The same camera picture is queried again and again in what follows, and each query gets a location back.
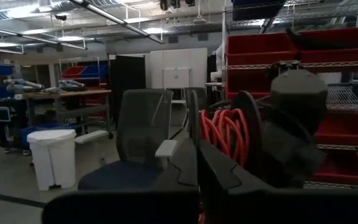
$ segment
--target chair seat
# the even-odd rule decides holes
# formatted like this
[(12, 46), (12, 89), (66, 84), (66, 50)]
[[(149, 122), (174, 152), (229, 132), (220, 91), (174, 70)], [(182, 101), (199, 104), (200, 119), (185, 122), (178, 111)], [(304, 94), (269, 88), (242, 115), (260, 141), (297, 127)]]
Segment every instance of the chair seat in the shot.
[(150, 188), (163, 169), (128, 161), (117, 161), (86, 174), (78, 190), (119, 190)]

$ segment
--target white trash can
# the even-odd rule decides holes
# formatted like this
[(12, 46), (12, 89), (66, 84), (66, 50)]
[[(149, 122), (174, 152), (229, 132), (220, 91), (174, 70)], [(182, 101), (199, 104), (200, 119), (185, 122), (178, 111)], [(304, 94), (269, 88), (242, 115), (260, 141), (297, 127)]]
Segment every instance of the white trash can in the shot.
[(74, 129), (61, 129), (35, 131), (27, 136), (39, 190), (75, 185), (75, 134)]

